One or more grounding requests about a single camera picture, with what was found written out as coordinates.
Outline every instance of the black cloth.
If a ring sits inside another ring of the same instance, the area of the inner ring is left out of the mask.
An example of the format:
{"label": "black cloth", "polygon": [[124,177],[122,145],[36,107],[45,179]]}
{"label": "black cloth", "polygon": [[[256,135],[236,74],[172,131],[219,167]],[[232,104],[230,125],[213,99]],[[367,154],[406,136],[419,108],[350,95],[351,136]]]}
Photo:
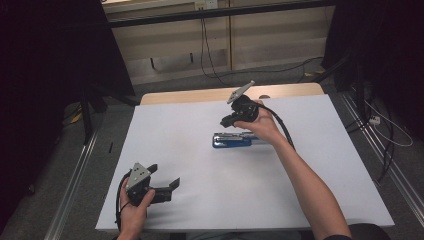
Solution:
{"label": "black cloth", "polygon": [[325,238],[324,240],[352,240],[352,238],[343,235],[333,235]]}

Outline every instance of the hand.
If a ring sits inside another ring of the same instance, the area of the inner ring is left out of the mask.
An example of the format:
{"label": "hand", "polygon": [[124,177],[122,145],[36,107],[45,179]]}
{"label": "hand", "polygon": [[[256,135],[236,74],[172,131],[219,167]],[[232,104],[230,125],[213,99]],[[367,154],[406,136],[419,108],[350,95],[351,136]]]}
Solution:
{"label": "hand", "polygon": [[[121,193],[119,195],[120,208],[124,207],[124,205],[130,201],[125,190],[127,183],[128,178],[124,180],[121,187]],[[121,233],[118,237],[119,240],[139,239],[144,227],[144,222],[146,221],[147,207],[150,206],[154,196],[155,190],[150,189],[138,207],[130,203],[121,210]]]}
{"label": "hand", "polygon": [[[263,105],[261,100],[256,100],[255,102]],[[272,145],[281,141],[281,139],[286,140],[277,125],[275,125],[272,114],[263,108],[259,108],[259,115],[254,122],[237,121],[234,123],[234,127],[248,129],[258,138]]]}

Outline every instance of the aluminum rail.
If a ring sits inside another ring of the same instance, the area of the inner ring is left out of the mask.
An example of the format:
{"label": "aluminum rail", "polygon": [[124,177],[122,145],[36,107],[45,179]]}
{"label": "aluminum rail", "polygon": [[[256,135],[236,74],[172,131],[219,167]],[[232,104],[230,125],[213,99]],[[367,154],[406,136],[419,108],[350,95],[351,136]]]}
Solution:
{"label": "aluminum rail", "polygon": [[191,12],[184,12],[184,13],[164,14],[164,15],[149,16],[149,17],[117,19],[117,20],[111,20],[109,22],[102,22],[102,23],[63,25],[63,26],[60,26],[59,29],[82,30],[82,29],[93,29],[93,28],[94,29],[121,28],[121,27],[149,25],[149,24],[156,24],[156,23],[187,21],[187,20],[194,20],[194,19],[205,19],[205,18],[246,15],[246,14],[254,14],[254,13],[266,13],[266,12],[278,12],[278,11],[287,11],[287,10],[296,10],[296,9],[327,7],[327,6],[334,6],[336,5],[336,3],[339,3],[342,1],[344,0],[304,0],[304,1],[293,1],[293,2],[254,5],[254,6],[245,6],[245,7],[229,7],[229,8],[204,10],[204,11],[191,11]]}

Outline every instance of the white cable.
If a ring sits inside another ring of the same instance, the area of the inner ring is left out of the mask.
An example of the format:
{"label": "white cable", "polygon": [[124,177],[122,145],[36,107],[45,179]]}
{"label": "white cable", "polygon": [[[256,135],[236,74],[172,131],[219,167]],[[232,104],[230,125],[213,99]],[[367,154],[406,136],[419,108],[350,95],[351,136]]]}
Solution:
{"label": "white cable", "polygon": [[382,117],[382,118],[384,118],[384,119],[386,119],[388,122],[390,122],[391,124],[393,124],[395,127],[397,127],[399,130],[401,130],[408,138],[409,138],[409,140],[411,141],[409,144],[400,144],[400,143],[397,143],[397,142],[395,142],[395,141],[393,141],[393,140],[391,140],[391,139],[389,139],[388,137],[386,137],[386,136],[384,136],[384,134],[383,133],[381,133],[378,129],[377,129],[377,127],[376,127],[376,125],[375,124],[373,124],[374,125],[374,129],[375,129],[375,131],[377,132],[377,133],[379,133],[383,138],[385,138],[387,141],[389,141],[389,142],[392,142],[392,143],[394,143],[394,144],[396,144],[396,145],[398,145],[398,146],[400,146],[400,147],[410,147],[410,146],[412,146],[412,144],[414,144],[414,140],[412,140],[412,138],[411,138],[411,136],[409,136],[409,134],[408,133],[406,133],[401,127],[399,127],[398,125],[396,125],[396,123],[394,123],[394,122],[392,122],[392,121],[390,121],[388,118],[386,118],[385,116],[383,116],[383,114],[381,114],[379,111],[377,111],[377,110],[375,110],[375,108],[373,108],[372,106],[371,106],[371,104],[369,104],[367,101],[364,101],[372,110],[374,110],[374,112],[376,112],[378,115],[380,115],[380,117]]}

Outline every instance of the forearm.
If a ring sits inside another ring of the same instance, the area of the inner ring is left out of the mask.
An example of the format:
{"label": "forearm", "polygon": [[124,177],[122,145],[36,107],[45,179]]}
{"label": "forearm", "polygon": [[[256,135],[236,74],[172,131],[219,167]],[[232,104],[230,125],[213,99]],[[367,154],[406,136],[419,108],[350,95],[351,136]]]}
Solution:
{"label": "forearm", "polygon": [[277,137],[272,145],[293,184],[315,238],[324,239],[335,234],[350,236],[343,213],[327,185],[283,136]]}

